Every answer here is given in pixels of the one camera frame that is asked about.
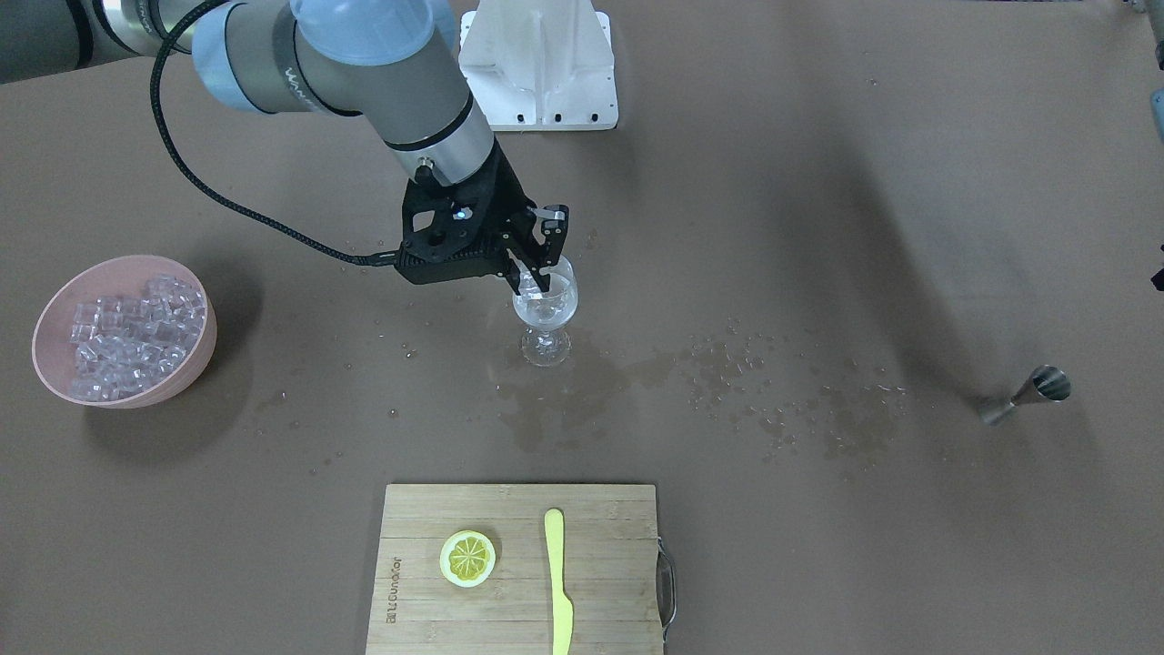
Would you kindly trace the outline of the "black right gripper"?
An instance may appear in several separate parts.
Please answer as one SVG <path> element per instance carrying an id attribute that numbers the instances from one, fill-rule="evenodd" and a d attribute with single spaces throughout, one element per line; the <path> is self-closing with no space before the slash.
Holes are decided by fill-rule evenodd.
<path id="1" fill-rule="evenodd" d="M 495 141 L 487 162 L 466 181 L 440 186 L 432 175 L 410 181 L 402 206 L 402 275 L 502 275 L 517 296 L 521 277 L 534 277 L 548 294 L 548 275 L 558 266 L 569 232 L 567 205 L 535 204 L 525 195 L 502 145 Z M 535 241 L 531 266 L 510 248 Z"/>

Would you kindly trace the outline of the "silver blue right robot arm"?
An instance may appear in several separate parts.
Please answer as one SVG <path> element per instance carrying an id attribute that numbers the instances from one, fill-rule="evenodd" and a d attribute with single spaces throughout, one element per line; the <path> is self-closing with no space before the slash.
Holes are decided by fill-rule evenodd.
<path id="1" fill-rule="evenodd" d="M 187 181 L 221 207 L 352 266 L 412 285 L 499 277 L 521 296 L 552 286 L 566 205 L 537 207 L 452 54 L 445 1 L 5 1 L 3 83 L 152 58 L 149 104 Z M 186 54 L 210 95 L 263 116 L 362 116 L 407 175 L 400 244 L 341 252 L 221 195 L 180 157 L 161 100 Z"/>

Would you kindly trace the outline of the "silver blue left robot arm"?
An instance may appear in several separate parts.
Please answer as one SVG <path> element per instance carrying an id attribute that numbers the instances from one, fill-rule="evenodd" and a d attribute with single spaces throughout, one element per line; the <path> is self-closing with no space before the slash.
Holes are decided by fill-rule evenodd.
<path id="1" fill-rule="evenodd" d="M 1155 50 L 1154 56 L 1157 62 L 1157 66 L 1163 71 L 1164 59 L 1163 59 L 1163 1 L 1159 0 L 1147 0 L 1143 1 L 1144 10 L 1147 10 L 1147 16 L 1149 17 L 1149 24 L 1154 34 Z M 1150 97 L 1150 104 L 1152 108 L 1152 115 L 1157 133 L 1159 133 L 1159 140 L 1163 141 L 1163 87 L 1156 90 Z"/>

